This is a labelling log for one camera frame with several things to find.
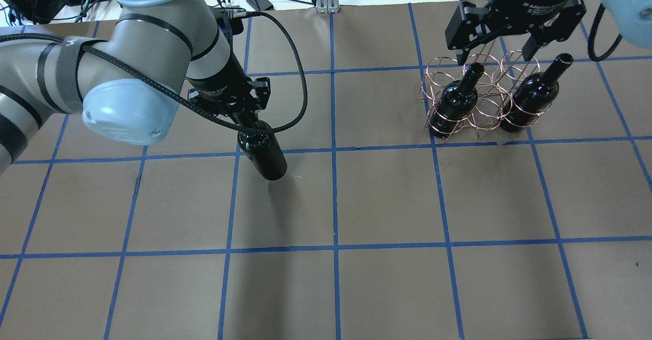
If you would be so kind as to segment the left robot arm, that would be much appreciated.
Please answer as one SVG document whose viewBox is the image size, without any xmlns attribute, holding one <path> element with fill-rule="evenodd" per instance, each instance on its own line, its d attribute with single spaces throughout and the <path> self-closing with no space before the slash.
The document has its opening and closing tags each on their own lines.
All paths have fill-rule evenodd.
<svg viewBox="0 0 652 340">
<path fill-rule="evenodd" d="M 212 122 L 256 112 L 249 78 L 205 0 L 117 0 L 111 38 L 2 36 L 2 171 L 53 114 L 133 145 L 166 137 L 180 105 Z"/>
</svg>

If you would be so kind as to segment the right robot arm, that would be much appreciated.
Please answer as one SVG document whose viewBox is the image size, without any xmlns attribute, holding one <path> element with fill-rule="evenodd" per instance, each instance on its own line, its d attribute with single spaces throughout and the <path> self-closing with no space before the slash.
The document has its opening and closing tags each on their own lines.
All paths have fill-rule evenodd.
<svg viewBox="0 0 652 340">
<path fill-rule="evenodd" d="M 619 35 L 632 45 L 650 48 L 650 0 L 601 0 Z M 489 0 L 483 7 L 461 1 L 445 29 L 446 45 L 459 65 L 472 49 L 496 38 L 529 34 L 522 47 L 526 61 L 551 42 L 564 42 L 584 17 L 584 0 Z"/>
</svg>

